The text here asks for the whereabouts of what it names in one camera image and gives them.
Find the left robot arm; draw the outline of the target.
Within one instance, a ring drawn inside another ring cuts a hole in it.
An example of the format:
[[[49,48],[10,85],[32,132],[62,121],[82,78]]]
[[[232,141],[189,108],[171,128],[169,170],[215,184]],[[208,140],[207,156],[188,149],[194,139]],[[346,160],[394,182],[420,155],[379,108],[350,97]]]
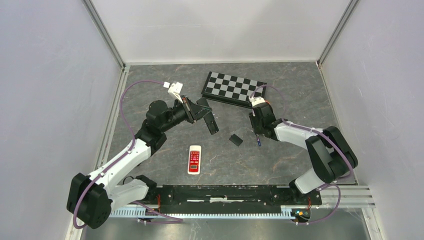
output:
[[[96,229],[111,212],[124,205],[137,200],[151,204],[156,200],[157,190],[141,177],[123,185],[119,182],[162,147],[167,140],[166,131],[184,121],[194,124],[204,119],[212,135],[218,132],[212,108],[205,97],[196,102],[186,96],[181,99],[176,99],[172,107],[162,100],[153,101],[141,128],[118,155],[87,175],[78,173],[73,177],[66,209],[73,214],[76,229],[82,228],[77,220]]]

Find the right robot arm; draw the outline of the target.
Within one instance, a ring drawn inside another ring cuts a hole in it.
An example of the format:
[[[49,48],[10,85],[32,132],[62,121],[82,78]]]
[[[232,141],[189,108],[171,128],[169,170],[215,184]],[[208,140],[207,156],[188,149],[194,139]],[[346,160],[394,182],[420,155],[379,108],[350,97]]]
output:
[[[358,166],[356,155],[335,126],[313,128],[276,118],[266,101],[252,105],[249,119],[255,134],[307,150],[312,168],[289,183],[288,196],[295,204],[306,201],[311,191],[349,177]]]

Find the black remote control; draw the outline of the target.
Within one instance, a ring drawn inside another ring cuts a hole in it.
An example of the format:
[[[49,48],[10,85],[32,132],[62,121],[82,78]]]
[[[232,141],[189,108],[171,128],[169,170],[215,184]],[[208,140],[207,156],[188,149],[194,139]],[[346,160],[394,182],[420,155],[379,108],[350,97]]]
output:
[[[211,111],[209,111],[204,117],[203,117],[205,124],[210,132],[211,135],[216,134],[219,131],[219,127],[216,123],[215,117]]]

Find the black battery cover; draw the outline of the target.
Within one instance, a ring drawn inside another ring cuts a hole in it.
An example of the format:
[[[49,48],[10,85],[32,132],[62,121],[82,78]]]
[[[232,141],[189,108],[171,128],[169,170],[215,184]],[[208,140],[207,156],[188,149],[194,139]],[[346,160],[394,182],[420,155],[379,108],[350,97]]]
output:
[[[232,134],[229,137],[229,140],[238,147],[243,143],[243,140],[239,136],[237,136],[236,134]]]

